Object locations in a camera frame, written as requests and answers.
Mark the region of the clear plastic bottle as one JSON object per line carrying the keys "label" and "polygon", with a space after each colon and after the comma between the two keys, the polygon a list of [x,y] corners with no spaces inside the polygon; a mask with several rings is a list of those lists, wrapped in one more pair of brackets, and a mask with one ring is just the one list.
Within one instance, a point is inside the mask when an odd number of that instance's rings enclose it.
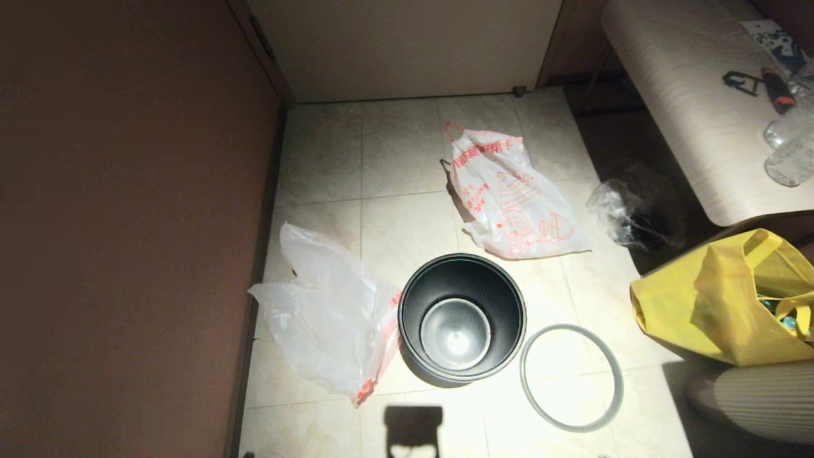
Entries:
{"label": "clear plastic bottle", "polygon": [[770,179],[789,188],[814,177],[814,130],[779,145],[765,160],[764,169]]}
{"label": "clear plastic bottle", "polygon": [[814,91],[796,99],[794,106],[767,126],[762,138],[771,148],[777,149],[783,143],[812,130],[814,130]]}

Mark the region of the yellow fabric tote bag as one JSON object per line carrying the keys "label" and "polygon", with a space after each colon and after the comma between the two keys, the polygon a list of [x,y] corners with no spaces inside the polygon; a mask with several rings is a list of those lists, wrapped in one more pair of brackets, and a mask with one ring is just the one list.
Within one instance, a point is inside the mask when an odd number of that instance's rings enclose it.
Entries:
{"label": "yellow fabric tote bag", "polygon": [[[797,311],[797,334],[758,301]],[[814,359],[814,265],[765,229],[698,247],[630,286],[635,318],[651,337],[738,367]]]}

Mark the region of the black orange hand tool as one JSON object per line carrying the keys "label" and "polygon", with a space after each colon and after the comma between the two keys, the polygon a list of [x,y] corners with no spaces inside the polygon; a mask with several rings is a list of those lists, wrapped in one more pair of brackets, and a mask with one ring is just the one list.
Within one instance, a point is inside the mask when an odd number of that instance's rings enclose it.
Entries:
{"label": "black orange hand tool", "polygon": [[788,110],[796,106],[796,99],[776,71],[770,67],[762,67],[761,78],[771,105],[779,115],[785,115]]}

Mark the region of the beige wood-grain table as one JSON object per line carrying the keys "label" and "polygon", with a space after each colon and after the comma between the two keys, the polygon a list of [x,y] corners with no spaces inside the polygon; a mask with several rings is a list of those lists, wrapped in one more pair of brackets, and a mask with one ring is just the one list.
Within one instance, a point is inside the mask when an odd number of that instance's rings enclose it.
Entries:
{"label": "beige wood-grain table", "polygon": [[749,0],[609,0],[601,25],[705,214],[718,226],[814,211],[814,180],[788,188],[768,177],[767,96],[725,86],[731,71],[758,75],[770,58],[742,22]]}

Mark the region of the crumpled clear plastic bag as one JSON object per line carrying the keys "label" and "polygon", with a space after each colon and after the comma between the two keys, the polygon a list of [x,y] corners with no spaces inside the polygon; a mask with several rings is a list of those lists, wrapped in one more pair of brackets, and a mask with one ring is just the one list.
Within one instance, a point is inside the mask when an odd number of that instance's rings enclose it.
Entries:
{"label": "crumpled clear plastic bag", "polygon": [[610,179],[593,189],[586,206],[617,246],[654,252],[675,244],[669,201],[651,186]]}

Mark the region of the black round trash bin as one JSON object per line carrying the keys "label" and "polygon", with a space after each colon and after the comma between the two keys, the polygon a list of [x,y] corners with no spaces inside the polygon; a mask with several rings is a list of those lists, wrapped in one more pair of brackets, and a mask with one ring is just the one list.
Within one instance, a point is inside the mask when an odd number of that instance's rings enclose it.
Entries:
{"label": "black round trash bin", "polygon": [[397,307],[404,362],[425,383],[454,388],[494,376],[527,329],[521,290],[498,264],[471,253],[428,261]]}

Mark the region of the white red-printed trash bag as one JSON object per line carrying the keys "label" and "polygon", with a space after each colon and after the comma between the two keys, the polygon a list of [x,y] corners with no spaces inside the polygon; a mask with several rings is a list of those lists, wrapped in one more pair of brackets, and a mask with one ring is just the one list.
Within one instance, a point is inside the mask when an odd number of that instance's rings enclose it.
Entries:
{"label": "white red-printed trash bag", "polygon": [[477,246],[507,260],[592,249],[573,207],[532,165],[523,138],[448,122],[452,188]]}

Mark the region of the black metal clip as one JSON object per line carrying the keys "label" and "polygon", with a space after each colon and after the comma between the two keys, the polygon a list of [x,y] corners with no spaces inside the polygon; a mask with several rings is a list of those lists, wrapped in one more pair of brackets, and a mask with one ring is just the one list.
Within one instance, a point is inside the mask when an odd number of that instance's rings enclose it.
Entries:
{"label": "black metal clip", "polygon": [[738,71],[729,71],[722,76],[724,86],[733,88],[751,97],[759,96],[759,87],[764,83],[758,76],[753,76]]}

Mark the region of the beige ribbed stool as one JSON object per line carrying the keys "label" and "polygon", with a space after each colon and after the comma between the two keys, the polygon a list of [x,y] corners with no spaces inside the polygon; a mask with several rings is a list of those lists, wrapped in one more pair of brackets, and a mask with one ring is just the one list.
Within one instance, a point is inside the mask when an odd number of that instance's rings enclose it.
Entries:
{"label": "beige ribbed stool", "polygon": [[814,446],[814,360],[698,372],[684,395],[713,423]]}

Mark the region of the white door panel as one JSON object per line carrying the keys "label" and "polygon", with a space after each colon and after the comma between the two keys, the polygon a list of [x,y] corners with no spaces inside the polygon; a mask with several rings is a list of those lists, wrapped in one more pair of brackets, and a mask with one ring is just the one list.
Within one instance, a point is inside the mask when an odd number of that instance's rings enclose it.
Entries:
{"label": "white door panel", "polygon": [[297,102],[537,84],[562,0],[247,0]]}

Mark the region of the blue white printed paper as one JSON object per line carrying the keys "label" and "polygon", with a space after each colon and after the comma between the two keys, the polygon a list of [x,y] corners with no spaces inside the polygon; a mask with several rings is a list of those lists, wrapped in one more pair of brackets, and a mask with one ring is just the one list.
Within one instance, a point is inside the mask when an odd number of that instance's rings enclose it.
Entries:
{"label": "blue white printed paper", "polygon": [[774,20],[762,18],[740,24],[786,76],[796,75],[810,62],[808,52]]}

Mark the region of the white plastic bag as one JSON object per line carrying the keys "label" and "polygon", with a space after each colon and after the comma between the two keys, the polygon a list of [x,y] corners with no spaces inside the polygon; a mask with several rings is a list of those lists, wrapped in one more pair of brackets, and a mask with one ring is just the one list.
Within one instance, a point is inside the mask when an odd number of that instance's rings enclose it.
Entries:
{"label": "white plastic bag", "polygon": [[293,371],[358,408],[398,351],[403,290],[322,233],[284,223],[279,243],[293,281],[248,293]]}

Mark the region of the teal packaged item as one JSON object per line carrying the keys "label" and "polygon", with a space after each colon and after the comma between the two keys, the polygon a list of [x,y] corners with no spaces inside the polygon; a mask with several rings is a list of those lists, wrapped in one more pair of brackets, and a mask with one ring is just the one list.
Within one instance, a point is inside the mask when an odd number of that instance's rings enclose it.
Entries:
{"label": "teal packaged item", "polygon": [[781,307],[782,300],[770,298],[758,293],[759,303],[779,322],[786,330],[797,334],[797,311],[795,307],[788,308],[788,311],[777,311]]}

